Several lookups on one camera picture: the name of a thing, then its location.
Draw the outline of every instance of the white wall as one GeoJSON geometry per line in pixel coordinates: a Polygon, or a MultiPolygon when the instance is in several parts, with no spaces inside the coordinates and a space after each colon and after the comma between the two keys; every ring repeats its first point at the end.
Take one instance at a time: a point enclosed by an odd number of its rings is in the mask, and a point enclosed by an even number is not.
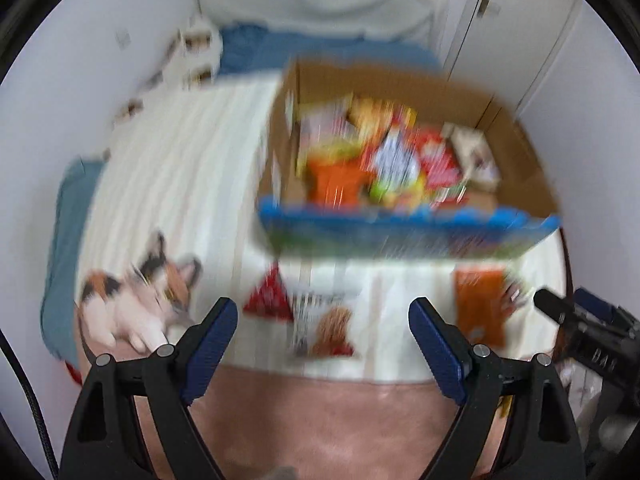
{"type": "Polygon", "coordinates": [[[640,316],[640,74],[588,4],[521,120],[561,197],[575,285],[640,316]]]}
{"type": "MultiPolygon", "coordinates": [[[[466,0],[450,0],[444,48],[466,0]]],[[[0,86],[0,323],[40,399],[58,453],[77,395],[40,337],[56,190],[66,164],[101,149],[114,111],[149,76],[193,0],[63,0],[0,86]],[[120,50],[115,31],[129,31],[120,50]]],[[[38,469],[47,466],[27,403],[0,359],[0,410],[38,469]]]]}

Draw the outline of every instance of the white door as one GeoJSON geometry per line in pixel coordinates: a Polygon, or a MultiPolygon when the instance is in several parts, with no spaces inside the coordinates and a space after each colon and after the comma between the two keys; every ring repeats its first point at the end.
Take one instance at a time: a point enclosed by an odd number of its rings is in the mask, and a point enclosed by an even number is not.
{"type": "Polygon", "coordinates": [[[451,78],[514,108],[558,40],[574,0],[479,0],[451,78]]]}

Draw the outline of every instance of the black cable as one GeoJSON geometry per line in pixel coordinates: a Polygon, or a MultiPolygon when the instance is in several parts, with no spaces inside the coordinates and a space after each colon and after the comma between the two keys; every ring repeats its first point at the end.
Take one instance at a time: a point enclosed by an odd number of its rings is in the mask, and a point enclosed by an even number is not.
{"type": "Polygon", "coordinates": [[[47,459],[47,463],[49,463],[49,469],[51,471],[51,475],[54,480],[58,478],[58,462],[56,461],[56,455],[53,453],[53,447],[51,445],[51,440],[49,439],[49,432],[47,431],[47,425],[44,422],[44,417],[42,416],[42,412],[40,411],[40,405],[38,404],[38,399],[36,399],[36,395],[33,392],[33,388],[29,380],[27,379],[27,375],[24,373],[22,366],[20,365],[20,361],[15,356],[14,350],[9,345],[9,342],[4,337],[2,330],[0,330],[0,349],[2,349],[2,353],[6,357],[6,360],[9,361],[11,368],[14,369],[15,376],[18,377],[18,381],[20,381],[20,386],[24,390],[24,395],[27,397],[27,401],[29,402],[29,406],[31,408],[31,413],[33,414],[33,420],[36,423],[36,428],[38,429],[38,435],[40,436],[40,442],[42,443],[42,449],[44,451],[44,456],[47,459]]]}

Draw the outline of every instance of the cardboard box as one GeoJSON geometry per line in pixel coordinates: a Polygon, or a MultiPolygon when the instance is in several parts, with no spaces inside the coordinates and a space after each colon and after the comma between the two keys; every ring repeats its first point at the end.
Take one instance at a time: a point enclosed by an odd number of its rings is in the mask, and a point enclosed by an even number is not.
{"type": "Polygon", "coordinates": [[[299,60],[286,72],[270,117],[258,214],[279,253],[332,257],[519,256],[559,227],[558,206],[524,130],[490,94],[425,73],[299,60]],[[411,106],[418,123],[484,131],[502,181],[495,194],[428,216],[319,210],[296,178],[299,104],[354,92],[411,106]]]}

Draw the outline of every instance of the stuffed animal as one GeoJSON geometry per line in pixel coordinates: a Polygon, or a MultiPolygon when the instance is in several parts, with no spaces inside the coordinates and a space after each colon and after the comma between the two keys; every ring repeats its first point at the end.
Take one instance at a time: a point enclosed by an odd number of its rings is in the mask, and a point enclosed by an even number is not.
{"type": "Polygon", "coordinates": [[[110,348],[121,338],[141,354],[154,352],[167,343],[169,325],[188,318],[191,291],[201,272],[197,258],[180,263],[167,259],[164,236],[153,233],[142,263],[121,280],[103,271],[91,272],[85,280],[78,308],[89,336],[110,348]]]}

